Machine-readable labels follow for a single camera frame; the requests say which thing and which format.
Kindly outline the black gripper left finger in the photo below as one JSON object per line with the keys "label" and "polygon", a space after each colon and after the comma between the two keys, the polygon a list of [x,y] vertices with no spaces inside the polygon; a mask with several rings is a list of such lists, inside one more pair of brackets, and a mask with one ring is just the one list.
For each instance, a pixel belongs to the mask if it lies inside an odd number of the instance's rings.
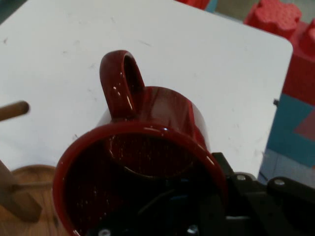
{"label": "black gripper left finger", "polygon": [[210,185],[168,182],[110,213],[88,236],[213,236],[224,233],[224,208]]}

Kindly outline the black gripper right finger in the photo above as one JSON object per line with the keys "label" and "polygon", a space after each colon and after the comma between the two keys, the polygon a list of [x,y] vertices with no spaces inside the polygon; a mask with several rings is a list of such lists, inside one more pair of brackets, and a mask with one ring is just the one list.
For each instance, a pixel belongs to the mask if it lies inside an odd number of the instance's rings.
{"label": "black gripper right finger", "polygon": [[215,236],[313,236],[315,190],[287,177],[266,184],[248,173],[234,172],[221,152],[213,157],[228,184],[224,233]]}

